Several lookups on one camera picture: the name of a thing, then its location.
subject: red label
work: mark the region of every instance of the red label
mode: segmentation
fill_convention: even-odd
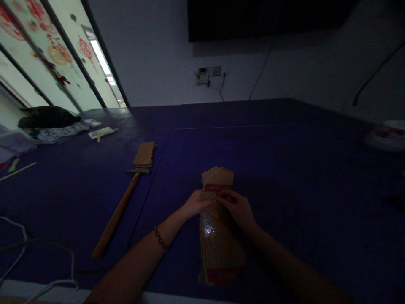
[[[207,278],[214,285],[228,285],[235,281],[241,269],[241,267],[207,269]]]
[[[205,184],[204,191],[218,192],[223,189],[231,190],[232,185]]]

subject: hand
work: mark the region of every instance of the hand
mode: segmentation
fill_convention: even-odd
[[[203,190],[195,190],[184,205],[179,209],[185,220],[191,219],[193,216],[200,214],[201,211],[215,203],[215,200],[201,200],[201,192]]]
[[[232,190],[221,190],[218,194],[225,195],[226,199],[217,197],[217,201],[229,210],[233,219],[245,234],[249,235],[257,228],[257,223],[253,217],[247,197]]]

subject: white cable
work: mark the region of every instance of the white cable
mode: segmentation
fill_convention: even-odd
[[[0,217],[0,219],[5,220],[5,221],[9,222],[10,224],[13,224],[13,225],[15,225],[15,226],[20,227],[20,228],[22,229],[22,234],[24,235],[24,242],[23,242],[23,243],[25,243],[25,242],[28,241],[27,232],[26,232],[26,230],[25,230],[24,225],[19,224],[19,223],[16,223],[16,222],[14,222],[14,221],[10,220],[9,218],[6,218],[6,217]],[[31,243],[37,242],[37,241],[41,241],[41,240],[37,240],[37,239],[29,240],[29,242],[31,242]],[[79,289],[79,284],[77,283],[77,281],[75,280],[75,277],[74,277],[74,275],[75,275],[75,253],[74,253],[69,247],[67,247],[67,246],[65,246],[65,245],[57,244],[55,241],[51,241],[50,243],[51,243],[51,244],[54,244],[54,245],[56,245],[56,246],[65,248],[66,250],[69,250],[69,251],[70,251],[70,254],[72,255],[72,264],[71,264],[71,267],[70,267],[71,279],[67,279],[67,280],[56,280],[56,281],[53,281],[53,282],[49,283],[49,284],[48,284],[47,286],[45,286],[39,293],[37,293],[37,294],[36,294],[35,296],[33,296],[32,298],[30,298],[30,299],[28,299],[27,301],[25,301],[23,304],[31,303],[33,300],[35,300],[35,299],[38,298],[39,296],[43,295],[44,293],[50,291],[55,285],[58,285],[58,284],[74,284],[75,287],[76,287],[76,291]],[[9,270],[2,276],[2,278],[0,279],[0,283],[5,279],[5,277],[8,275],[8,273],[9,273],[9,272],[14,268],[14,266],[19,262],[19,260],[21,259],[22,255],[23,255],[24,252],[25,252],[25,247],[26,247],[26,246],[24,246],[24,247],[22,248],[22,251],[21,251],[19,257],[16,259],[16,261],[14,262],[14,264],[13,264],[13,265],[9,268]]]
[[[22,229],[22,235],[24,236],[24,241],[28,240],[27,232],[26,232],[26,230],[25,230],[24,225],[21,225],[21,224],[19,224],[19,223],[16,223],[16,222],[10,220],[10,219],[7,218],[7,217],[0,217],[0,219],[5,220],[6,222],[9,222],[10,224],[13,224],[13,225],[15,225],[15,226],[17,226],[17,227],[20,227],[20,228]],[[1,282],[4,281],[5,277],[6,277],[6,276],[8,275],[8,273],[14,268],[14,266],[17,265],[17,263],[20,261],[20,259],[21,259],[22,255],[24,254],[24,252],[25,252],[25,247],[22,248],[19,257],[16,259],[16,261],[14,262],[14,264],[11,265],[11,267],[10,267],[10,268],[5,272],[5,274],[0,278],[0,284],[1,284]]]

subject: wooden mallet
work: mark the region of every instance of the wooden mallet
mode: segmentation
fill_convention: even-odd
[[[131,193],[134,190],[135,185],[138,182],[141,173],[149,174],[150,169],[136,168],[134,170],[127,170],[125,172],[127,172],[127,173],[135,172],[135,176],[132,179],[130,185],[128,186],[128,189],[125,191],[124,196],[122,197],[121,201],[119,202],[119,204],[118,204],[117,208],[115,209],[114,214],[111,217],[110,221],[108,222],[107,227],[105,228],[100,240],[98,241],[96,247],[94,248],[92,258],[100,258],[104,254],[104,251],[110,242],[110,239],[114,233],[115,228],[117,227],[117,225],[119,223],[119,220],[121,219],[122,214],[124,213],[128,199],[130,198]]]

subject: forearm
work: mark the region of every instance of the forearm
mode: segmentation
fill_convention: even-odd
[[[248,233],[302,303],[351,303],[340,290],[300,261],[259,226]]]
[[[169,246],[187,221],[179,209],[158,226]],[[152,231],[136,244],[95,287],[86,303],[133,303],[164,255]]]

